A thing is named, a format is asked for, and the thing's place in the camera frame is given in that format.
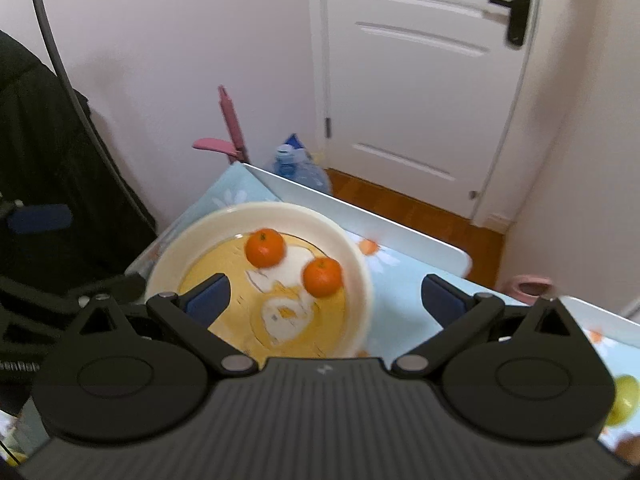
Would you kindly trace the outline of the yellow green apple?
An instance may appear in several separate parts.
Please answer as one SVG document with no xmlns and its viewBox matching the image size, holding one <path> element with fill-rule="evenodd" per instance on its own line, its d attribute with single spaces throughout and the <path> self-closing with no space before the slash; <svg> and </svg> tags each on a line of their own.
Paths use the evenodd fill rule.
<svg viewBox="0 0 640 480">
<path fill-rule="evenodd" d="M 620 375 L 614 379 L 615 399 L 605 425 L 616 427 L 626 424 L 634 417 L 639 406 L 639 382 L 631 375 Z"/>
</svg>

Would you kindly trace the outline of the pink slipper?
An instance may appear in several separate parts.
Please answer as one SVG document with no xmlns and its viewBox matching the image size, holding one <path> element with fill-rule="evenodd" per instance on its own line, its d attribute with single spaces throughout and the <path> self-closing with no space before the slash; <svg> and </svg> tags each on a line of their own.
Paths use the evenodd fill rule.
<svg viewBox="0 0 640 480">
<path fill-rule="evenodd" d="M 538 298 L 553 289 L 553 282 L 544 276 L 521 274 L 509 278 L 503 285 L 502 292 L 523 304 L 532 306 Z"/>
</svg>

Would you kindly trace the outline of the light blue daisy tablecloth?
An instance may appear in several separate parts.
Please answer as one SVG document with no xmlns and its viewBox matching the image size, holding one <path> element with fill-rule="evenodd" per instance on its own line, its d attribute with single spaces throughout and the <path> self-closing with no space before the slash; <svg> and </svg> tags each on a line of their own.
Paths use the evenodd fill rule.
<svg viewBox="0 0 640 480">
<path fill-rule="evenodd" d="M 160 234 L 130 268 L 149 275 L 169 243 L 206 214 L 226 207 L 275 200 L 314 209 L 339 224 L 355 242 L 370 238 L 380 245 L 377 252 L 364 259 L 371 272 L 374 303 L 371 328 L 362 348 L 386 362 L 440 329 L 421 304 L 420 288 L 425 274 L 436 273 L 470 295 L 484 289 L 466 279 L 475 264 L 461 249 L 239 162 L 227 169 L 195 204 Z M 566 297 L 563 302 L 614 377 L 631 375 L 639 381 L 638 324 L 576 298 Z M 616 448 L 638 433 L 639 407 L 626 424 L 606 426 L 600 440 L 607 448 Z"/>
</svg>

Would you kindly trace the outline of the cream yellow ceramic bowl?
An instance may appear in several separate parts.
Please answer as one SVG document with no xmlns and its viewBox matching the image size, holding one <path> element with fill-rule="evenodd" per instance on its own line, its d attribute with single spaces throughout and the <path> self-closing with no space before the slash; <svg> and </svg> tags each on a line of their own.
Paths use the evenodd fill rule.
<svg viewBox="0 0 640 480">
<path fill-rule="evenodd" d="M 258 269 L 245 245 L 260 229 L 280 233 L 286 255 Z M 304 267 L 315 258 L 336 260 L 343 285 L 331 297 L 306 291 Z M 334 221 L 287 203 L 249 203 L 201 218 L 162 251 L 145 295 L 184 294 L 216 273 L 230 282 L 230 304 L 208 329 L 258 362 L 270 356 L 353 358 L 371 325 L 373 285 L 366 259 Z"/>
</svg>

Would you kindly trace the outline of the small tangerine left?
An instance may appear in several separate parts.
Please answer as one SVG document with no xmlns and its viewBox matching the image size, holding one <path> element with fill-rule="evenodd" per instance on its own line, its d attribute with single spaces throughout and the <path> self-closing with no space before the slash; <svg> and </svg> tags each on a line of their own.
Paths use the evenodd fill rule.
<svg viewBox="0 0 640 480">
<path fill-rule="evenodd" d="M 247 261 L 258 269 L 277 266 L 286 256 L 283 236 L 274 229 L 260 229 L 250 234 L 244 246 Z"/>
</svg>

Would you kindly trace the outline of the small tangerine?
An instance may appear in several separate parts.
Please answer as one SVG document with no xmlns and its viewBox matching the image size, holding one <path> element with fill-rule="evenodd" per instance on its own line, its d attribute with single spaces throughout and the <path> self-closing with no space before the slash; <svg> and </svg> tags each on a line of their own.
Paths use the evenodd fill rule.
<svg viewBox="0 0 640 480">
<path fill-rule="evenodd" d="M 250 234 L 244 246 L 247 261 L 258 269 L 277 266 L 286 256 L 283 236 L 274 229 L 260 229 Z"/>
<path fill-rule="evenodd" d="M 302 281 L 314 298 L 332 296 L 343 287 L 342 267 L 329 257 L 314 258 L 303 268 Z"/>
</svg>

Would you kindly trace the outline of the small tangerine right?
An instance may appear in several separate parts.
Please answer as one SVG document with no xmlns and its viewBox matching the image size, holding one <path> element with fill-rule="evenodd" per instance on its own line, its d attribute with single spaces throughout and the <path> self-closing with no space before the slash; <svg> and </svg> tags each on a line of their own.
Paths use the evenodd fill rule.
<svg viewBox="0 0 640 480">
<path fill-rule="evenodd" d="M 314 258 L 303 268 L 302 281 L 314 298 L 332 296 L 343 287 L 342 267 L 329 257 Z"/>
</svg>

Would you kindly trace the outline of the blue water jug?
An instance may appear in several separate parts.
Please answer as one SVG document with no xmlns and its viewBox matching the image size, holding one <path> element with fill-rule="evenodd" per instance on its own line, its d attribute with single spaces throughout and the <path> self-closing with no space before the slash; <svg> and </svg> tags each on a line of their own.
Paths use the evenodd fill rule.
<svg viewBox="0 0 640 480">
<path fill-rule="evenodd" d="M 276 148 L 266 169 L 281 178 L 320 193 L 332 194 L 331 181 L 326 170 L 314 162 L 295 133 Z"/>
</svg>

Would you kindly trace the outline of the white door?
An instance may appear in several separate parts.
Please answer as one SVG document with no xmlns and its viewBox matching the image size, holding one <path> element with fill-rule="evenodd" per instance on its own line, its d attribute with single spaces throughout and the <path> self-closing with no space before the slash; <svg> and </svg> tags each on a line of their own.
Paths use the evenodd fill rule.
<svg viewBox="0 0 640 480">
<path fill-rule="evenodd" d="M 506 41 L 488 0 L 309 0 L 326 166 L 473 218 L 521 90 L 536 24 Z"/>
</svg>

